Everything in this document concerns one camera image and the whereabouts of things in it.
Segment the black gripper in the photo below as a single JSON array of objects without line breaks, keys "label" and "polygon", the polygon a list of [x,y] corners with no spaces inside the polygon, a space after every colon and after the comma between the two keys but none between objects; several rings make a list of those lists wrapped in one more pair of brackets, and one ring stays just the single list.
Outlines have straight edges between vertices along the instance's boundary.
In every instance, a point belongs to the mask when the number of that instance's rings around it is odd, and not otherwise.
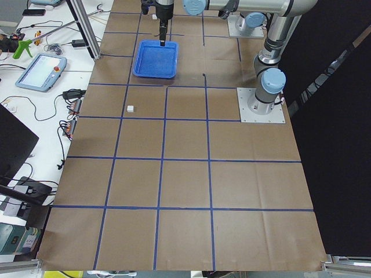
[{"label": "black gripper", "polygon": [[156,16],[160,19],[159,41],[160,46],[165,46],[168,21],[173,17],[174,0],[141,0],[142,14],[148,14],[150,6],[155,7]]}]

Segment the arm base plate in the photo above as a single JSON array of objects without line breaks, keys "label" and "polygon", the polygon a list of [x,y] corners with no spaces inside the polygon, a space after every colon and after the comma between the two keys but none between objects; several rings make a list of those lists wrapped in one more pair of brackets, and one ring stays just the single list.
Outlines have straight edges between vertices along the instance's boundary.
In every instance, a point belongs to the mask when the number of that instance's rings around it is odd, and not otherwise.
[{"label": "arm base plate", "polygon": [[255,95],[255,88],[237,88],[239,114],[242,123],[285,124],[282,101],[279,96],[270,103],[260,102]]},{"label": "arm base plate", "polygon": [[228,33],[230,38],[263,39],[263,23],[265,16],[262,13],[253,12],[247,15],[231,15],[227,19]]}]

